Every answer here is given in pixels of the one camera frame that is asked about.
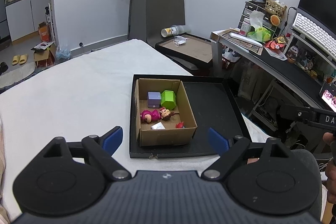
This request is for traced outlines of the person right hand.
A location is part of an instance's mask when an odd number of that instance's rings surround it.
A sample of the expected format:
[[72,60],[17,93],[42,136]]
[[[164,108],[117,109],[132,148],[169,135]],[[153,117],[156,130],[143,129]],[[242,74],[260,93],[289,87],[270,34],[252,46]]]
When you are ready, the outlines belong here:
[[[323,134],[323,141],[332,145],[335,144],[335,137],[332,133],[326,132]],[[331,160],[325,170],[327,177],[326,188],[327,188],[327,201],[329,203],[335,204],[336,201],[336,175],[335,175],[335,159]]]

